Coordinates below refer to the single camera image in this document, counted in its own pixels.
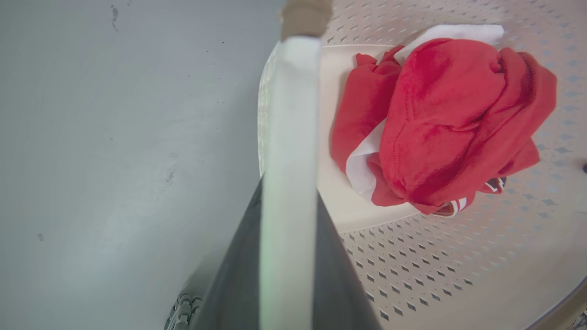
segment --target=stain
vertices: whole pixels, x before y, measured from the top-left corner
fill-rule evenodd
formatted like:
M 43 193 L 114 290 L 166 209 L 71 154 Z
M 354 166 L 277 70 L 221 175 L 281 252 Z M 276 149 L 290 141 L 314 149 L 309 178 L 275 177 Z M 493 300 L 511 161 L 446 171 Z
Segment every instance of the stain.
M 169 176 L 167 177 L 167 182 L 171 182 L 173 180 L 173 174 L 175 174 L 175 170 L 171 170 L 171 172 L 169 173 Z
M 118 32 L 118 29 L 116 28 L 116 20 L 118 19 L 118 9 L 116 9 L 116 7 L 114 5 L 110 5 L 110 8 L 112 9 L 112 27 L 114 28 L 114 30 L 116 30 L 116 32 Z
M 161 196 L 162 196 L 162 195 L 163 195 L 163 194 L 164 194 L 166 191 L 167 191 L 167 190 L 165 190 L 165 188 L 161 188 L 161 189 L 159 190 L 159 193 L 158 193 L 157 197 L 155 197 L 155 200 L 158 200 L 158 199 L 159 199 L 159 197 L 161 197 Z

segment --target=white trim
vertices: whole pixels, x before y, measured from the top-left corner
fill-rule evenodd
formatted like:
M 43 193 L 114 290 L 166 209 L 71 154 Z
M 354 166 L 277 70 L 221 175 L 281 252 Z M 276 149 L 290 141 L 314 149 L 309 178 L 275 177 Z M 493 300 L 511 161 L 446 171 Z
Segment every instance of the white trim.
M 463 197 L 458 200 L 458 210 L 462 211 L 467 206 L 467 198 Z
M 499 189 L 495 188 L 494 186 L 490 185 L 489 182 L 485 182 L 485 185 L 487 187 L 489 187 L 491 189 L 491 191 L 493 191 L 494 193 L 499 190 Z
M 437 217 L 441 217 L 441 218 L 452 218 L 454 217 L 457 212 L 458 212 L 458 204 L 457 201 L 455 200 L 451 200 L 450 204 L 453 205 L 453 213 L 451 215 L 442 215 L 442 214 L 437 214 L 437 213 L 432 213 L 432 215 L 436 215 Z

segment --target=white towel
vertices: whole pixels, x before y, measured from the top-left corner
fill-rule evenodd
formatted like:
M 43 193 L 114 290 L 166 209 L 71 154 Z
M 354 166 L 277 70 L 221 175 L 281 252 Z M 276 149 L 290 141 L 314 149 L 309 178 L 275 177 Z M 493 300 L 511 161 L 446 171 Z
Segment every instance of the white towel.
M 504 28 L 501 25 L 437 25 L 424 31 L 416 40 L 407 44 L 394 55 L 394 58 L 400 65 L 404 65 L 414 49 L 433 39 L 468 39 L 495 46 L 503 36 Z

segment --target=white wall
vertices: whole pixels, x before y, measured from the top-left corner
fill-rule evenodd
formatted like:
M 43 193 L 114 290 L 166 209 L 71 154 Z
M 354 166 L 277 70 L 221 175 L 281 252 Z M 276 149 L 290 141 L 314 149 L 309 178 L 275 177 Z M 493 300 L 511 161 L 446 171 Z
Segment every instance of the white wall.
M 205 291 L 258 182 L 281 4 L 0 3 L 1 329 L 162 329 Z

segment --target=red fabric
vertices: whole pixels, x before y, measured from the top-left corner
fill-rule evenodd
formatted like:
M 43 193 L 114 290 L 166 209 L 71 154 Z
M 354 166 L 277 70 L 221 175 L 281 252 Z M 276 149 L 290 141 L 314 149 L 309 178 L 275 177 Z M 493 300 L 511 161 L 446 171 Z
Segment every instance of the red fabric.
M 377 60 L 369 55 L 356 55 L 357 67 L 346 81 L 330 145 L 330 155 L 344 173 L 350 153 L 387 116 L 400 74 L 393 55 L 402 48 L 398 46 L 385 53 L 380 65 L 375 65 Z
M 466 204 L 461 205 L 461 200 L 451 201 L 450 203 L 445 203 L 444 206 L 434 211 L 434 214 L 443 217 L 452 217 L 457 214 L 457 212 L 462 211 L 467 206 L 471 205 L 473 200 L 475 200 L 475 193 L 470 193 L 463 201 L 466 202 Z
M 436 39 L 400 68 L 394 50 L 379 66 L 357 56 L 332 134 L 332 158 L 345 172 L 351 152 L 387 118 L 379 154 L 368 159 L 374 204 L 409 201 L 429 214 L 539 161 L 531 136 L 554 110 L 556 77 L 531 55 Z

